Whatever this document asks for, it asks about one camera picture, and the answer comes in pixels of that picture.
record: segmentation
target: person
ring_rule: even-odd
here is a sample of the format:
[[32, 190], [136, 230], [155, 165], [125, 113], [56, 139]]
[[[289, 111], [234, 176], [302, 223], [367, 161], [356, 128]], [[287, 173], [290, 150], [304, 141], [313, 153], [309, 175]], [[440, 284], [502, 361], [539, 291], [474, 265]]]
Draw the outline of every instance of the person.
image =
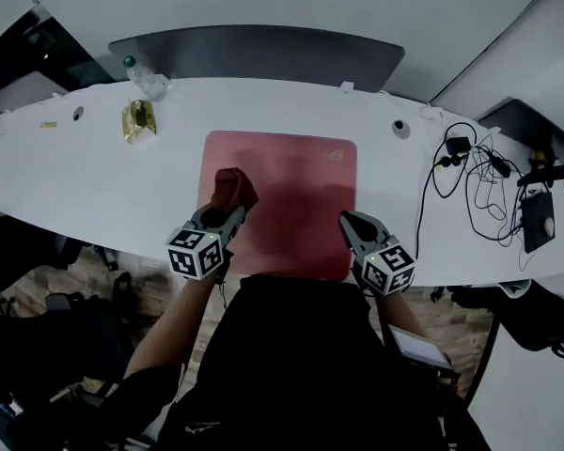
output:
[[[244, 278], [195, 387], [180, 397], [214, 285], [214, 273], [188, 280], [137, 347], [125, 380], [101, 406], [105, 439], [144, 434], [156, 449], [338, 443], [446, 450], [455, 449], [450, 422], [457, 449], [489, 449], [460, 404], [457, 417], [441, 424], [438, 390], [384, 346], [363, 292], [349, 283]], [[381, 323], [426, 336], [400, 293], [376, 305]]]

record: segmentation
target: plastic bottle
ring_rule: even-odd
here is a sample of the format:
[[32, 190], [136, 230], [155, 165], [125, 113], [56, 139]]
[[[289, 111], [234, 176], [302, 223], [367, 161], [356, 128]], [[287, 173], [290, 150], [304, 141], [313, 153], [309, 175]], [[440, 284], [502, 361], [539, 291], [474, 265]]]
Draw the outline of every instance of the plastic bottle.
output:
[[167, 85], [146, 65], [136, 62], [131, 55], [123, 59], [123, 65], [129, 79], [140, 87], [150, 101], [161, 101], [165, 97]]

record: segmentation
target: red mouse pad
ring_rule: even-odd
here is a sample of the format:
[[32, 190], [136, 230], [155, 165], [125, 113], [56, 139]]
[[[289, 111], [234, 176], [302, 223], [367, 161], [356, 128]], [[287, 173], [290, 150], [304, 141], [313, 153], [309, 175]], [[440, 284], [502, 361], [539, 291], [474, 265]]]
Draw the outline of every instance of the red mouse pad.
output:
[[228, 249], [231, 272], [340, 281], [351, 253], [338, 226], [354, 210], [357, 149], [348, 140], [259, 132], [205, 139], [198, 206], [211, 201], [215, 172], [239, 167], [259, 202]]

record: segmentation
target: white clip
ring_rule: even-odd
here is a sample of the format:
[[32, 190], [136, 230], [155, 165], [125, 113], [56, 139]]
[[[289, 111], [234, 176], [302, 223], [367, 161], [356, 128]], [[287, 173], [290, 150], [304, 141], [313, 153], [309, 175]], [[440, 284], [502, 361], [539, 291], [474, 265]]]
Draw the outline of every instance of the white clip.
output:
[[339, 89], [343, 94], [348, 94], [349, 92], [353, 92], [354, 87], [355, 84], [353, 82], [343, 82], [340, 84]]

